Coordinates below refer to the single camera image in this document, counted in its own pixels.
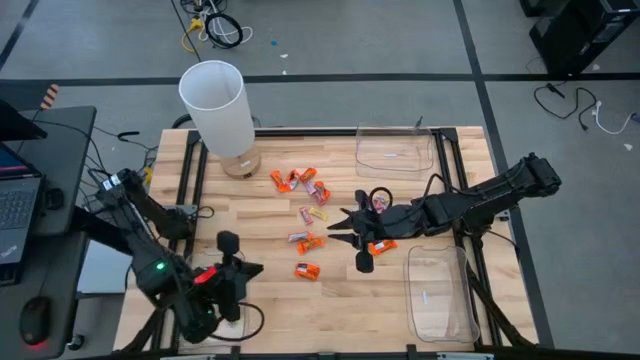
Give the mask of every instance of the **laptop keyboard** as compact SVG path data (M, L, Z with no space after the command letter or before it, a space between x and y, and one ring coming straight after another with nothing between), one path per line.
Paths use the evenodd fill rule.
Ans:
M35 196L35 190L0 191L0 230L27 227Z

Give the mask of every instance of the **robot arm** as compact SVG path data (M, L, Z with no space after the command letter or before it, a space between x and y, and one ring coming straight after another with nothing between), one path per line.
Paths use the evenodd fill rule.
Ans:
M192 216L178 208L164 209L147 195L142 178L135 171L122 170L99 185L96 197L126 241L138 288L156 310L174 311L185 340L199 343L217 329L222 319L240 318L238 302L246 297L247 282L262 272L263 266L234 256L239 251L237 235L227 231L218 234L222 263L191 269L181 256L158 243L146 219L155 225L161 237L180 240L195 231ZM145 342L146 339L138 341L142 345Z
M369 243L434 236L451 229L454 222L460 222L467 234L483 234L500 212L516 206L525 197L553 195L561 185L560 178L547 160L534 154L523 158L504 174L467 190L429 195L436 177L439 175L429 179L424 196L412 200L411 205L393 205L393 196L386 188L376 188L370 195L357 190L359 210L341 209L348 215L347 219L327 228L353 229L354 233L330 234L329 237L348 242L360 250L356 255L358 270L372 272L373 257L368 252ZM389 206L380 214L373 206L377 192L385 192L390 198Z

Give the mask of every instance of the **black desk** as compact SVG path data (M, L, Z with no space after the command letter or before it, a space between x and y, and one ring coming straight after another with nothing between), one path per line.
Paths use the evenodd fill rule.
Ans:
M31 118L34 112L24 113ZM77 127L91 135L95 120L94 107L54 109L38 114L37 119ZM60 126L38 124L48 132L45 140L27 141L20 156L47 176L48 187L64 191L65 207L43 211L36 220L35 233L61 234L29 239L23 257L19 284L0 288L0 349L6 359L46 359L62 355L72 335L76 312L76 288L88 245L88 234L79 231L71 214L87 153L88 139L81 133ZM8 144L16 148L18 144ZM51 298L51 330L41 346L28 347L18 331L18 320L24 303L38 294Z
M0 288L3 359L50 359L62 355L73 330L76 287L87 243L84 232L36 238L29 242L24 254L22 281ZM41 285L42 295L51 298L51 334L42 345L30 347L20 338L18 321L22 306L36 296Z

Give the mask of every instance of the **black computer tower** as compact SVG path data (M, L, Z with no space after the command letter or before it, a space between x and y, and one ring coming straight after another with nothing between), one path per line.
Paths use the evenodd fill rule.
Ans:
M640 0L555 1L529 32L550 74L579 74L640 15Z

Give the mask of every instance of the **red light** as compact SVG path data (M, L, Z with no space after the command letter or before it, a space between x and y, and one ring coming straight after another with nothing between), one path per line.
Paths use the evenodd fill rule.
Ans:
M194 279L194 282L195 282L197 285L204 284L204 283L206 283L207 281L209 281L209 279L211 279L211 277L212 277L213 275L215 275L215 274L216 274L216 272L217 272L216 268L215 268L214 266L212 266L212 267L210 267L210 268L209 268L209 270L207 270L207 271L203 272L202 274L198 275L198 276Z

